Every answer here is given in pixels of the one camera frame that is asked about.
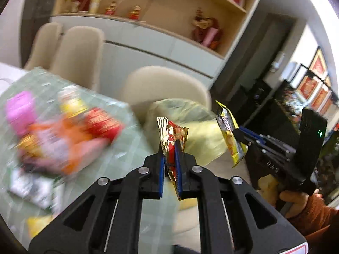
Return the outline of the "right hand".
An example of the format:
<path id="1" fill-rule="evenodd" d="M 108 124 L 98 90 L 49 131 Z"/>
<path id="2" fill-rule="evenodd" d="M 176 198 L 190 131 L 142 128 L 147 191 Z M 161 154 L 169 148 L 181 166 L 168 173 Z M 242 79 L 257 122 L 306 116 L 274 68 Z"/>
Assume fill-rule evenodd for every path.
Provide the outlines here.
<path id="1" fill-rule="evenodd" d="M 304 192 L 293 192 L 289 190 L 280 192 L 280 185 L 280 182 L 270 174 L 258 180 L 258 187 L 264 200 L 274 207 L 276 207 L 278 200 L 290 203 L 290 208 L 284 214 L 285 218 L 297 216 L 306 207 L 310 196 Z"/>

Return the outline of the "right forearm orange sleeve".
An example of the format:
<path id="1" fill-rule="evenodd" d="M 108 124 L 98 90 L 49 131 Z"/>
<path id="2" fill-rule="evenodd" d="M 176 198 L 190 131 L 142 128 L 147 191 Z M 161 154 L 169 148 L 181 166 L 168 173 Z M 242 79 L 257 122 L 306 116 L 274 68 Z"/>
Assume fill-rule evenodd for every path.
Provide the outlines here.
<path id="1" fill-rule="evenodd" d="M 338 209 L 326 206 L 322 198 L 314 194 L 302 212 L 288 221 L 305 237 L 309 249 L 314 249 L 322 243 L 330 225 L 338 223 Z"/>

